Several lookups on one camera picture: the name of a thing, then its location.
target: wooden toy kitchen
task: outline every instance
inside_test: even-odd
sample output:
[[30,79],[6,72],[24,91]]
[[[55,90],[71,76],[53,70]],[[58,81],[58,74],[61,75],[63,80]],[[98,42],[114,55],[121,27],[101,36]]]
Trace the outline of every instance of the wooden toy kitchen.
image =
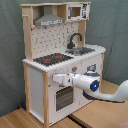
[[21,5],[26,107],[46,128],[91,102],[83,96],[83,90],[55,82],[54,74],[93,70],[102,79],[105,48],[85,44],[90,4]]

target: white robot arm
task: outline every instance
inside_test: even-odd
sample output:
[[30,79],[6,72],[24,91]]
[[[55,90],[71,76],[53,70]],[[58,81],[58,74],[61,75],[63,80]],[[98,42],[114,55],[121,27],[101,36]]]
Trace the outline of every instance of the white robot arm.
[[101,100],[107,102],[123,103],[128,100],[128,80],[124,81],[115,94],[103,94],[99,92],[100,76],[96,72],[89,71],[80,74],[55,74],[53,80],[64,85],[77,87],[83,90],[83,96],[89,100]]

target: kitchen counter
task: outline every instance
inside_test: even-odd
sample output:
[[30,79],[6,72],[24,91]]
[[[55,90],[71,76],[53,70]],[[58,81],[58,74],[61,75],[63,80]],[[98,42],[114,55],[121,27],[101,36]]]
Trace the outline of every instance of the kitchen counter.
[[73,59],[67,60],[67,61],[62,62],[62,63],[54,64],[54,65],[51,65],[51,66],[49,66],[49,67],[43,66],[43,65],[41,65],[41,64],[39,64],[39,63],[36,63],[36,62],[29,61],[29,60],[27,60],[27,59],[24,59],[23,62],[24,62],[24,63],[27,63],[28,65],[31,65],[31,66],[33,66],[33,67],[35,67],[35,68],[38,68],[38,69],[40,69],[41,71],[48,72],[48,71],[50,71],[50,70],[59,68],[60,66],[64,66],[64,65],[67,65],[67,64],[70,64],[70,63],[75,63],[75,62],[80,61],[80,60],[82,60],[82,59],[87,59],[87,58],[90,58],[90,57],[93,57],[93,56],[102,54],[102,53],[104,53],[105,50],[106,50],[105,48],[103,48],[103,47],[101,47],[101,46],[97,46],[97,45],[89,45],[89,44],[86,44],[86,47],[87,47],[87,48],[94,49],[95,51],[94,51],[94,52],[90,52],[90,53],[85,54],[85,55],[82,55],[82,56],[74,56],[74,55],[65,53],[66,50],[59,51],[59,53],[64,54],[64,55],[68,55],[68,56],[70,56],[70,57],[73,57]]

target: stovetop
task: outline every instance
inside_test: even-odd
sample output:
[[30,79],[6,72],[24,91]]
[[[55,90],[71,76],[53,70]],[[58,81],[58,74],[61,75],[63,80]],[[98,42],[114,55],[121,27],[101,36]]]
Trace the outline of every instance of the stovetop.
[[53,64],[61,63],[67,61],[69,59],[73,59],[73,57],[61,54],[61,53],[54,53],[51,55],[43,56],[40,58],[34,59],[34,62],[40,63],[44,66],[51,66]]

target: backsplash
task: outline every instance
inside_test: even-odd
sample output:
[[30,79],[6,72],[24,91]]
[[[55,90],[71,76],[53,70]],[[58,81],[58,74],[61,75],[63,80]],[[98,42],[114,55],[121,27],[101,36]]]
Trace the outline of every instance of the backsplash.
[[[67,49],[70,37],[78,33],[79,22],[35,27],[32,30],[33,58],[41,57]],[[73,43],[78,46],[78,36],[73,38]]]

